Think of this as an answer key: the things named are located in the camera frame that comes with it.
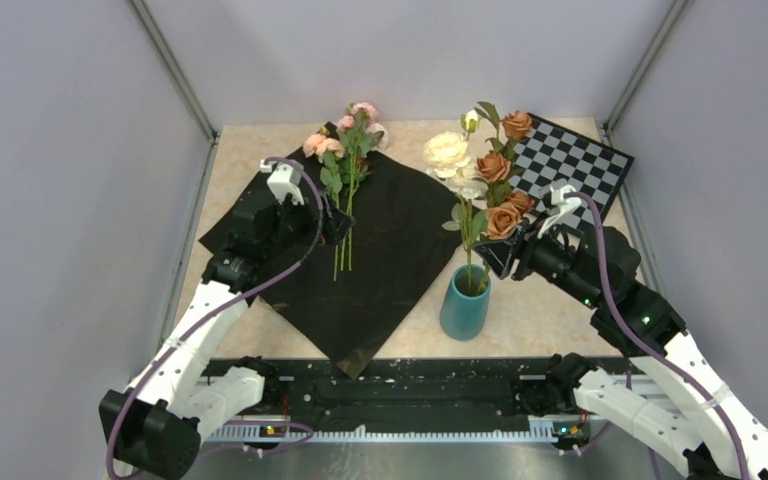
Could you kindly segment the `orange rose stem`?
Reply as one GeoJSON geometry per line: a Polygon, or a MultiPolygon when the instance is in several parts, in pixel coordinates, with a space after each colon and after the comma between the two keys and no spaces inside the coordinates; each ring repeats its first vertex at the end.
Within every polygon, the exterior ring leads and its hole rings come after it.
{"type": "Polygon", "coordinates": [[[496,105],[479,101],[473,110],[475,120],[464,117],[463,128],[468,134],[475,133],[482,119],[488,121],[494,134],[485,139],[487,153],[477,159],[479,182],[486,187],[483,198],[486,203],[482,229],[473,234],[474,240],[506,240],[535,201],[525,193],[516,193],[510,179],[519,170],[514,166],[515,146],[532,130],[532,117],[520,110],[502,116],[496,105]]]}

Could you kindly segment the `pink flower stems bunch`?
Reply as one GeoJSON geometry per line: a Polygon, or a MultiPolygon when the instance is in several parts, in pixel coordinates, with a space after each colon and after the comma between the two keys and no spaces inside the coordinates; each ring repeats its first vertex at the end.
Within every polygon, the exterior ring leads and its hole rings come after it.
{"type": "Polygon", "coordinates": [[[336,207],[351,215],[354,197],[370,175],[367,157],[387,145],[389,133],[368,102],[350,104],[334,127],[323,126],[302,146],[307,157],[322,165],[320,181],[336,207]]]}

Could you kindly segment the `black wrapping sheet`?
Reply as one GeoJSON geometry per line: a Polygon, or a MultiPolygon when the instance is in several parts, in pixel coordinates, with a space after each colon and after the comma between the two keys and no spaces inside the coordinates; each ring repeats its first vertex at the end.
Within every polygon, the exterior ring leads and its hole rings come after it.
{"type": "Polygon", "coordinates": [[[318,247],[302,268],[256,299],[217,356],[327,359],[355,377],[374,359],[455,357],[464,347],[438,320],[460,237],[443,229],[455,199],[425,171],[424,143],[453,120],[390,121],[391,140],[355,199],[353,264],[335,273],[318,247]]]}

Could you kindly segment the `white flower stem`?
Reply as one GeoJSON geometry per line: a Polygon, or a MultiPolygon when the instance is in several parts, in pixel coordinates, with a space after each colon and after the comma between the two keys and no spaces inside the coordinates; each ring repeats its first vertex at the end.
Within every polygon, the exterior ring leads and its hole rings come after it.
{"type": "Polygon", "coordinates": [[[470,152],[470,136],[478,131],[480,115],[475,109],[461,115],[461,132],[446,131],[433,136],[423,146],[427,173],[440,181],[457,199],[452,219],[442,228],[459,231],[466,254],[466,295],[477,296],[487,285],[486,275],[473,270],[473,249],[486,230],[486,214],[475,202],[486,196],[488,185],[478,172],[477,159],[470,152]]]}

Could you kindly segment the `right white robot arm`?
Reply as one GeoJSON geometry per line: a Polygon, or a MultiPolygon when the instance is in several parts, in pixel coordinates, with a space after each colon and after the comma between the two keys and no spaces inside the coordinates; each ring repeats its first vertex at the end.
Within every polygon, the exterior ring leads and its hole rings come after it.
{"type": "Polygon", "coordinates": [[[570,353],[524,382],[527,413],[599,415],[689,479],[768,479],[768,429],[711,367],[677,311],[638,281],[640,255],[617,229],[587,229],[573,247],[524,225],[475,251],[501,278],[539,275],[590,308],[598,334],[673,404],[665,409],[570,353]]]}

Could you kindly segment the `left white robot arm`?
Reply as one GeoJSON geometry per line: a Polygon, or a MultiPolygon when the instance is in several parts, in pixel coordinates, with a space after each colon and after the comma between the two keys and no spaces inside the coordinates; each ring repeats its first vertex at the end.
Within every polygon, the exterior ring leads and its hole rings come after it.
{"type": "Polygon", "coordinates": [[[226,240],[207,262],[187,313],[124,391],[108,391],[99,404],[106,440],[106,474],[151,474],[181,479],[205,440],[242,410],[268,413],[279,404],[280,386],[254,367],[233,367],[209,386],[199,379],[220,340],[249,308],[249,299],[299,269],[302,255],[270,278],[261,271],[288,250],[342,241],[354,220],[329,194],[310,200],[267,190],[243,195],[233,209],[226,240]]]}

